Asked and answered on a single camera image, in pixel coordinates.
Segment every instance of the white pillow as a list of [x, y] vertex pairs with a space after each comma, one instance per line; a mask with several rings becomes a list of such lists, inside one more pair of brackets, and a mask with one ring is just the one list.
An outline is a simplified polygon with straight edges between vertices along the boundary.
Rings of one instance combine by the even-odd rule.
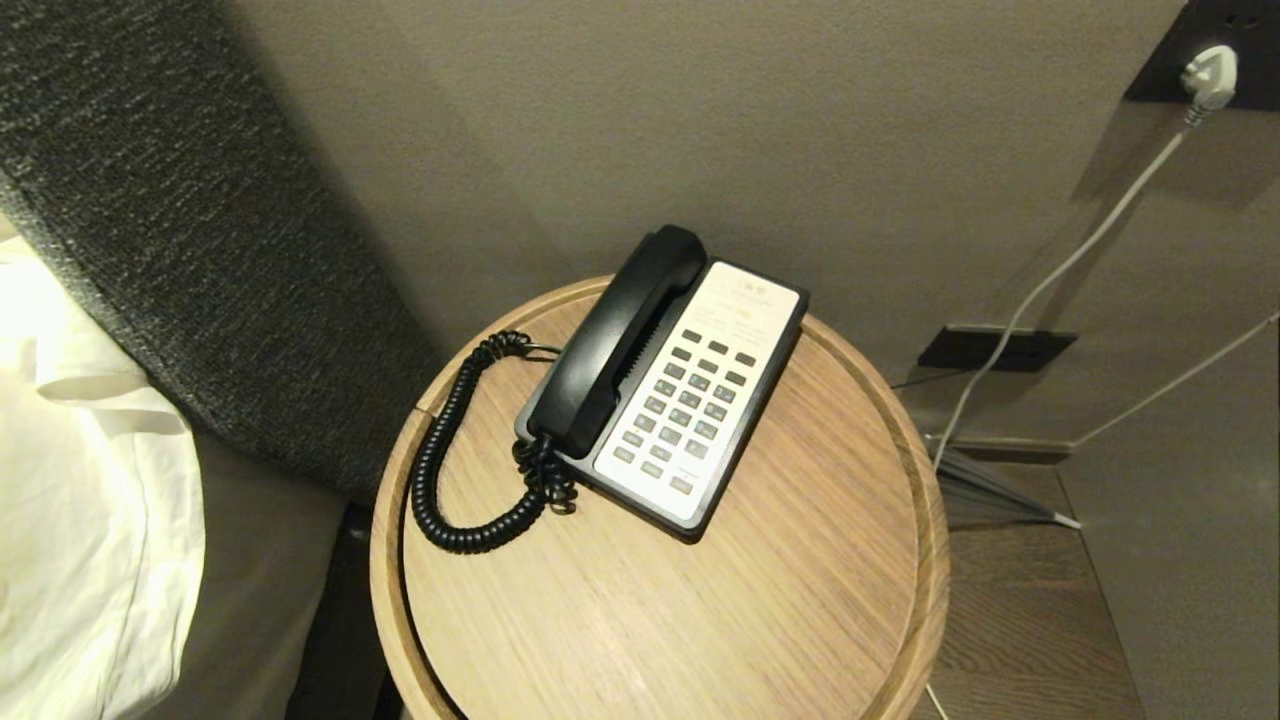
[[26, 242], [0, 243], [0, 716], [164, 697], [204, 552], [191, 428]]

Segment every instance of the round wooden side table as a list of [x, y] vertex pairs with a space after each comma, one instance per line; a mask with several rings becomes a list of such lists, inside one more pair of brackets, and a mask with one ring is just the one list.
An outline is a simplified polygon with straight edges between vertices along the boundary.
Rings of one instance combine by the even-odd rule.
[[[563, 345], [609, 278], [509, 313]], [[942, 641], [947, 533], [919, 436], [879, 374], [813, 316], [701, 542], [686, 546], [582, 489], [479, 556], [436, 550], [408, 514], [412, 455], [458, 354], [387, 464], [370, 582], [396, 684], [417, 720], [906, 717]], [[512, 423], [549, 368], [480, 380], [440, 473], [454, 524], [524, 483]]]

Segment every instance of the wooden floor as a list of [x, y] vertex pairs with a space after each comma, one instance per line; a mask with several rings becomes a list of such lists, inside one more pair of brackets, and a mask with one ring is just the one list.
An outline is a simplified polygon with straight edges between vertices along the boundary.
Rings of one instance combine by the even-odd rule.
[[[997, 469], [1027, 496], [1070, 512], [1052, 468]], [[951, 611], [931, 680], [951, 720], [1143, 717], [1079, 533], [954, 528], [951, 562]], [[922, 696], [911, 720], [936, 717]]]

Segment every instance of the electrical cable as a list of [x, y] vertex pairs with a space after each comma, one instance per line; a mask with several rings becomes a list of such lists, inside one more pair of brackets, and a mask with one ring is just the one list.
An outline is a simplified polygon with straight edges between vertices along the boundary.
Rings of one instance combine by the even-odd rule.
[[1083, 443], [1093, 439], [1094, 437], [1097, 437], [1100, 433], [1102, 433], [1103, 430], [1106, 430], [1111, 425], [1119, 423], [1120, 420], [1124, 420], [1125, 418], [1128, 418], [1129, 415], [1133, 415], [1138, 410], [1142, 410], [1147, 405], [1151, 405], [1157, 397], [1165, 395], [1166, 392], [1169, 392], [1169, 391], [1174, 389], [1175, 387], [1183, 384], [1184, 382], [1192, 379], [1201, 370], [1203, 370], [1204, 368], [1208, 368], [1213, 363], [1217, 363], [1224, 356], [1226, 356], [1228, 352], [1231, 352], [1236, 347], [1244, 345], [1244, 342], [1248, 341], [1251, 337], [1253, 337], [1253, 336], [1258, 334], [1260, 332], [1262, 332], [1262, 329], [1266, 328], [1267, 325], [1275, 324], [1277, 320], [1280, 320], [1280, 313], [1272, 313], [1270, 318], [1267, 318], [1266, 320], [1262, 320], [1257, 325], [1253, 325], [1252, 328], [1249, 328], [1248, 332], [1245, 332], [1240, 337], [1233, 340], [1231, 342], [1226, 343], [1225, 347], [1222, 347], [1221, 350], [1219, 350], [1213, 355], [1210, 355], [1208, 357], [1206, 357], [1204, 360], [1202, 360], [1198, 365], [1196, 365], [1190, 370], [1187, 370], [1185, 373], [1178, 375], [1172, 380], [1165, 383], [1164, 386], [1160, 387], [1160, 389], [1157, 389], [1156, 392], [1148, 395], [1142, 401], [1139, 401], [1137, 405], [1129, 407], [1124, 413], [1120, 413], [1115, 418], [1111, 418], [1106, 423], [1102, 423], [1097, 428], [1093, 428], [1092, 430], [1089, 430], [1089, 432], [1084, 433], [1083, 436], [1075, 438], [1074, 445], [1076, 447], [1079, 447], [1080, 445], [1083, 445]]
[[977, 374], [969, 378], [969, 383], [964, 387], [964, 391], [960, 393], [960, 400], [956, 402], [955, 410], [951, 411], [951, 419], [947, 420], [946, 429], [942, 430], [942, 437], [938, 441], [937, 451], [933, 455], [934, 471], [937, 471], [938, 465], [942, 462], [942, 454], [946, 451], [947, 442], [951, 439], [951, 433], [955, 432], [956, 423], [960, 420], [960, 415], [964, 413], [964, 406], [969, 401], [969, 395], [973, 393], [973, 388], [982, 380], [983, 377], [986, 377], [987, 372], [991, 370], [992, 365], [995, 365], [996, 361], [1000, 360], [1000, 355], [1005, 351], [1005, 346], [1009, 345], [1009, 338], [1014, 334], [1014, 328], [1018, 327], [1018, 320], [1021, 319], [1023, 313], [1027, 311], [1027, 307], [1029, 307], [1030, 304], [1037, 297], [1039, 297], [1039, 293], [1043, 292], [1044, 288], [1052, 284], [1053, 281], [1056, 281], [1057, 278], [1062, 277], [1062, 273], [1070, 269], [1071, 265], [1074, 265], [1080, 258], [1084, 256], [1085, 252], [1088, 252], [1094, 245], [1098, 243], [1100, 240], [1102, 240], [1102, 237], [1107, 233], [1107, 231], [1111, 229], [1111, 225], [1114, 225], [1115, 222], [1120, 218], [1120, 215], [1125, 211], [1125, 209], [1129, 208], [1129, 204], [1133, 202], [1133, 199], [1137, 197], [1138, 192], [1142, 191], [1142, 188], [1146, 187], [1151, 177], [1156, 174], [1156, 170], [1158, 170], [1160, 167], [1165, 164], [1165, 160], [1169, 160], [1170, 155], [1172, 155], [1174, 151], [1178, 150], [1178, 147], [1183, 143], [1183, 141], [1187, 140], [1187, 135], [1190, 133], [1192, 129], [1194, 128], [1196, 126], [1192, 124], [1190, 117], [1188, 117], [1188, 122], [1181, 128], [1179, 128], [1178, 133], [1175, 133], [1172, 138], [1170, 138], [1170, 141], [1165, 145], [1165, 149], [1161, 150], [1160, 154], [1156, 155], [1156, 159], [1152, 160], [1149, 165], [1147, 165], [1147, 169], [1138, 176], [1138, 179], [1133, 181], [1133, 184], [1130, 184], [1129, 190], [1126, 190], [1125, 193], [1120, 196], [1120, 200], [1116, 201], [1115, 208], [1112, 208], [1111, 211], [1107, 213], [1107, 217], [1103, 218], [1098, 228], [1093, 231], [1093, 234], [1091, 234], [1088, 240], [1080, 243], [1080, 246], [1075, 249], [1075, 252], [1073, 252], [1066, 260], [1064, 260], [1057, 268], [1055, 268], [1052, 273], [1046, 275], [1044, 279], [1042, 279], [1039, 284], [1037, 284], [1036, 288], [1027, 295], [1021, 305], [1018, 306], [1018, 310], [1014, 311], [1012, 318], [1009, 319], [1009, 324], [1005, 325], [1005, 332], [1001, 333], [1000, 342], [996, 343], [996, 350], [991, 354], [991, 357], [987, 359], [987, 363], [984, 363], [982, 368], [978, 369]]
[[933, 701], [933, 710], [938, 711], [938, 717], [941, 717], [942, 720], [951, 720], [950, 717], [947, 717], [947, 711], [942, 710], [942, 703], [938, 702], [938, 696], [934, 694], [933, 685], [929, 683], [924, 683], [924, 692], [929, 693], [929, 700]]
[[965, 368], [963, 370], [952, 370], [950, 373], [938, 373], [937, 375], [929, 375], [927, 378], [916, 378], [914, 380], [904, 380], [896, 386], [888, 386], [890, 389], [902, 389], [904, 387], [923, 386], [924, 383], [932, 383], [933, 380], [945, 380], [947, 378], [954, 378], [956, 375], [963, 375], [965, 373], [972, 373], [978, 368]]
[[548, 505], [561, 515], [575, 509], [577, 491], [573, 488], [572, 471], [552, 451], [550, 438], [543, 436], [534, 441], [517, 439], [511, 448], [526, 486], [525, 495], [511, 510], [475, 528], [451, 525], [440, 515], [436, 492], [440, 465], [462, 425], [467, 406], [471, 405], [480, 374], [503, 357], [518, 356], [527, 360], [530, 352], [539, 350], [559, 352], [559, 348], [530, 342], [527, 334], [516, 331], [502, 331], [485, 338], [462, 361], [444, 407], [417, 447], [410, 470], [413, 519], [426, 539], [440, 550], [457, 553], [489, 552], [532, 527]]

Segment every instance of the telephone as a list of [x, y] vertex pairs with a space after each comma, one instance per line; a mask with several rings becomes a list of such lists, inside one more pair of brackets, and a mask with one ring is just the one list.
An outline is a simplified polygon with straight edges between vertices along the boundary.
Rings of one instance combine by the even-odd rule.
[[[576, 482], [611, 496], [675, 537], [698, 542], [724, 492], [809, 305], [801, 288], [708, 259], [694, 233], [648, 234], [562, 351], [503, 331], [458, 370], [411, 470], [419, 528], [451, 552], [486, 552], [550, 506], [575, 509]], [[526, 492], [476, 528], [436, 505], [444, 452], [480, 374], [507, 356], [558, 354], [516, 418], [512, 455]]]

